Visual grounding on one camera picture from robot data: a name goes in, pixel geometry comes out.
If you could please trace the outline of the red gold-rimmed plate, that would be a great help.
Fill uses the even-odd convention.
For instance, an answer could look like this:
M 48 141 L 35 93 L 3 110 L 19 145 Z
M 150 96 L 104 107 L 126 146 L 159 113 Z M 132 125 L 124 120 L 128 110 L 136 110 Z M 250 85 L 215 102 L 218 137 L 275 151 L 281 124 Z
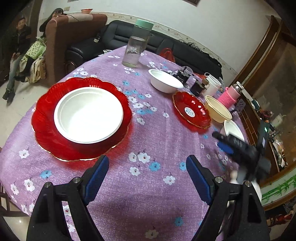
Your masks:
M 211 126 L 211 117 L 200 99 L 187 92 L 177 91 L 172 96 L 173 105 L 178 114 L 189 124 L 207 129 Z

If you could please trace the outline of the white plate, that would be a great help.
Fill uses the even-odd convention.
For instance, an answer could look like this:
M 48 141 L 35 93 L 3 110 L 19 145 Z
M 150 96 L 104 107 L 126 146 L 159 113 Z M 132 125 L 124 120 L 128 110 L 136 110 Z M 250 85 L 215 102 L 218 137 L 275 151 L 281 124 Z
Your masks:
M 123 121 L 123 105 L 111 92 L 82 87 L 63 96 L 54 110 L 54 123 L 67 140 L 94 144 L 111 137 Z

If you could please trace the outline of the white bowl near edge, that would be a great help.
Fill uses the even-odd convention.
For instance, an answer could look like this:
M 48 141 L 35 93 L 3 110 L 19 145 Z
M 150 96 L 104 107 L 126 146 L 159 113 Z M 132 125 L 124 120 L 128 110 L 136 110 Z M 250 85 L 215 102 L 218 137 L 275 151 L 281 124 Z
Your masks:
M 225 120 L 220 134 L 224 136 L 233 135 L 234 137 L 244 141 L 243 133 L 236 123 L 232 120 Z

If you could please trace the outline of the phone stand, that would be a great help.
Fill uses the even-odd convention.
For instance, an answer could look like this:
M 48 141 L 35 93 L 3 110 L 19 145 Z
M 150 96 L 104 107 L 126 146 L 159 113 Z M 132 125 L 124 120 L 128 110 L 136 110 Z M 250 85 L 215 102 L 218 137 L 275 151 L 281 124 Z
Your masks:
M 241 99 L 236 103 L 235 108 L 234 108 L 232 111 L 230 111 L 230 113 L 231 113 L 231 114 L 233 114 L 233 113 L 238 113 L 238 114 L 240 114 L 240 113 L 243 111 L 243 109 L 245 108 L 245 106 L 246 106 L 246 103 L 245 103 L 245 101 L 241 98 Z

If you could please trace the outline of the cream plastic colander bowl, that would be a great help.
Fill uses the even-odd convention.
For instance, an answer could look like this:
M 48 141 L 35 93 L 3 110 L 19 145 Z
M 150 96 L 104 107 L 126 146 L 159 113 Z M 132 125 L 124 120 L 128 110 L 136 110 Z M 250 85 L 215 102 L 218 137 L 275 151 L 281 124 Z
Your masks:
M 212 96 L 205 96 L 205 107 L 208 109 L 211 119 L 218 123 L 232 120 L 232 114 L 230 111 Z

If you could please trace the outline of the pink sleeved thermos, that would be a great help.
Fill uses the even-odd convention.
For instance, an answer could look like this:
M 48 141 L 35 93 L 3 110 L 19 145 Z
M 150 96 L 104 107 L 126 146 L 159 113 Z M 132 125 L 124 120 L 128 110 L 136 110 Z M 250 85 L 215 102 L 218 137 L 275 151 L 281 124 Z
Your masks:
M 218 97 L 218 101 L 227 109 L 229 109 L 236 103 L 237 99 L 239 99 L 242 90 L 243 86 L 239 82 L 236 82 L 230 87 L 225 88 L 225 91 L 221 94 L 220 97 Z

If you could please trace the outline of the large red scalloped plate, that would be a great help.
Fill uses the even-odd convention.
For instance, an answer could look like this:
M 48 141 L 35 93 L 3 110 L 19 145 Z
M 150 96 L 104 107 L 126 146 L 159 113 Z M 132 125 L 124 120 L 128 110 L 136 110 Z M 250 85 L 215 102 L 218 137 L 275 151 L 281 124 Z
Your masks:
M 54 110 L 63 96 L 80 87 L 97 87 L 115 95 L 123 107 L 123 122 L 114 135 L 97 144 L 78 144 L 67 140 L 55 127 Z M 127 97 L 117 87 L 95 77 L 72 77 L 65 82 L 54 84 L 39 98 L 32 115 L 32 128 L 37 143 L 61 161 L 74 162 L 94 160 L 118 145 L 127 135 L 132 111 Z

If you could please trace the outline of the white plastic jar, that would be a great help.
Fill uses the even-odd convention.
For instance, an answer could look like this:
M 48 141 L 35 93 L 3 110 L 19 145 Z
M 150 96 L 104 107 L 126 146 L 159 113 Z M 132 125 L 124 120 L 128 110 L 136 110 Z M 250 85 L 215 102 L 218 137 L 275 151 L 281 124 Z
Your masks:
M 206 72 L 204 75 L 206 77 L 206 80 L 209 82 L 204 92 L 204 96 L 214 96 L 222 85 L 219 80 L 210 73 Z

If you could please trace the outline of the dark glass jar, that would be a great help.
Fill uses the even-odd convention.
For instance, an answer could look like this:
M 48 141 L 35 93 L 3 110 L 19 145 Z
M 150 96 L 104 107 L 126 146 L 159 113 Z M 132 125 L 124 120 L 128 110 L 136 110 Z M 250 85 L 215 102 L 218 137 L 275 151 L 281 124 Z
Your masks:
M 202 79 L 202 81 L 196 80 L 195 83 L 190 88 L 190 92 L 196 96 L 199 97 L 202 91 L 207 89 L 207 85 L 209 84 L 207 79 Z

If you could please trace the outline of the purple floral tablecloth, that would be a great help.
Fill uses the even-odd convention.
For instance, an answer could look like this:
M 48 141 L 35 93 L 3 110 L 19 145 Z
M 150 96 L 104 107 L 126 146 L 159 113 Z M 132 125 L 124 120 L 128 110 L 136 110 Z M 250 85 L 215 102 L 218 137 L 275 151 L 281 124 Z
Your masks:
M 127 68 L 121 63 L 124 52 L 114 50 L 70 74 L 113 83 L 132 110 L 127 136 L 107 153 L 109 170 L 89 212 L 105 240 L 191 240 L 208 206 L 186 170 L 187 156 L 196 156 L 224 178 L 238 166 L 212 137 L 221 125 L 193 132 L 175 110 L 172 97 L 151 86 L 149 68 L 174 71 L 176 64 L 145 52 L 137 68 Z M 45 182 L 67 183 L 93 164 L 62 162 L 43 150 L 31 126 L 34 111 L 31 104 L 1 152 L 1 183 L 26 214 L 31 214 Z

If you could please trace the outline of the seated person green clothing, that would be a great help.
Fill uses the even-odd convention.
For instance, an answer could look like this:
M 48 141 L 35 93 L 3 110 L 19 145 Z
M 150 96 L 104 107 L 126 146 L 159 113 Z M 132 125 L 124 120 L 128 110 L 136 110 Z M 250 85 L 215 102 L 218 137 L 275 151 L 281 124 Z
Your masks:
M 46 21 L 41 24 L 39 27 L 39 31 L 43 33 L 41 37 L 37 37 L 36 41 L 30 46 L 28 51 L 25 53 L 23 58 L 21 59 L 21 63 L 25 63 L 24 69 L 14 77 L 16 81 L 25 82 L 26 77 L 29 77 L 30 75 L 30 69 L 32 64 L 35 60 L 37 60 L 40 56 L 42 56 L 46 51 L 46 26 L 48 22 L 54 18 L 59 17 L 64 13 L 64 10 L 62 8 L 57 8 L 51 13 L 51 15 L 47 18 Z

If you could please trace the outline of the red plastic bag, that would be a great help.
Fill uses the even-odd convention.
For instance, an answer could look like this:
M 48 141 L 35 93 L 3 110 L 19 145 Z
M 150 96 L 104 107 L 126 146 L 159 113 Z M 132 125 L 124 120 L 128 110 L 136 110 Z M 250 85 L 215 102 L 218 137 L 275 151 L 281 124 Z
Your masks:
M 173 52 L 170 48 L 162 49 L 162 51 L 160 51 L 160 53 L 159 53 L 159 56 L 165 58 L 168 61 L 175 63 L 175 57 L 174 57 Z

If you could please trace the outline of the clear bottle green lid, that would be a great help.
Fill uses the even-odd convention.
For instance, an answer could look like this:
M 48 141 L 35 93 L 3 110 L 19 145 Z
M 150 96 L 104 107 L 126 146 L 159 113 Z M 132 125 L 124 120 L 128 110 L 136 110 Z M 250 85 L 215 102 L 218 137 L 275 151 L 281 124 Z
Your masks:
M 124 66 L 130 68 L 137 66 L 141 53 L 147 47 L 153 26 L 151 22 L 137 19 L 123 56 L 122 64 Z

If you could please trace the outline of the seated man in dark jacket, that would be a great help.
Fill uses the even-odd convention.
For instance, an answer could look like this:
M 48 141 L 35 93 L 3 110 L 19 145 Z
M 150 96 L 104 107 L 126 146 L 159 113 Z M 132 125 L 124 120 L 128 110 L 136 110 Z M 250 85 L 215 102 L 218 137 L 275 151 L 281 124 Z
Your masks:
M 10 105 L 15 97 L 15 75 L 19 70 L 20 61 L 30 47 L 32 29 L 26 24 L 26 18 L 22 16 L 16 24 L 16 31 L 11 38 L 11 51 L 13 52 L 10 60 L 10 71 L 8 83 L 3 99 Z

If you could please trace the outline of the black leather sofa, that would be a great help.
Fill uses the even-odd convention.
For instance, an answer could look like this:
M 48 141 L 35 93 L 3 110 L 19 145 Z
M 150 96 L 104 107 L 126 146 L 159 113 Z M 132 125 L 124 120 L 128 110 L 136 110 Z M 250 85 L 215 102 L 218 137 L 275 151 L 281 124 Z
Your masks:
M 66 72 L 102 55 L 104 50 L 127 45 L 132 30 L 132 24 L 115 20 L 104 26 L 96 36 L 68 45 L 65 52 Z M 192 42 L 185 43 L 152 30 L 146 50 L 159 55 L 165 48 L 172 50 L 178 65 L 188 66 L 197 74 L 208 72 L 216 78 L 223 77 L 221 63 L 208 53 L 194 48 Z

